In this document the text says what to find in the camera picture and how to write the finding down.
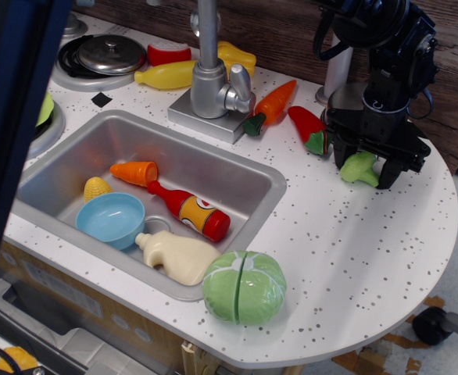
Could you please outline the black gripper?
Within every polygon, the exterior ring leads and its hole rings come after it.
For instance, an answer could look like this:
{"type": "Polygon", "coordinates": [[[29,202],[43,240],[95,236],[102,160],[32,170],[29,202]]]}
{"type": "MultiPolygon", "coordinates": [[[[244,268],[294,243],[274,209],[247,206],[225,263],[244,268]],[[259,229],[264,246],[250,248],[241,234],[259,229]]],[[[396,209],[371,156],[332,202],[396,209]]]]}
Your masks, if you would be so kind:
{"type": "Polygon", "coordinates": [[[424,134],[408,120],[410,103],[389,109],[363,100],[362,110],[329,109],[325,125],[332,136],[335,165],[341,169],[358,151],[382,157],[386,161],[378,190],[389,189],[402,171],[421,171],[431,149],[423,142],[424,134]]]}

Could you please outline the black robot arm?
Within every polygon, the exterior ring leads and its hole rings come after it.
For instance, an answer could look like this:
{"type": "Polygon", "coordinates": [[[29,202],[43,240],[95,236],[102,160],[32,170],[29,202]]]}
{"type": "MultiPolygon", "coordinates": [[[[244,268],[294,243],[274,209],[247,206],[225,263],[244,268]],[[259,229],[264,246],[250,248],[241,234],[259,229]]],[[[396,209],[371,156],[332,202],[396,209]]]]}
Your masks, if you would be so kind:
{"type": "Polygon", "coordinates": [[[402,172],[418,172],[431,149],[414,124],[410,103],[432,97],[435,23],[410,1],[320,1],[313,50],[330,60],[347,48],[368,52],[365,85],[350,84],[329,99],[323,118],[332,137],[335,164],[369,152],[385,160],[377,186],[392,186],[402,172]]]}

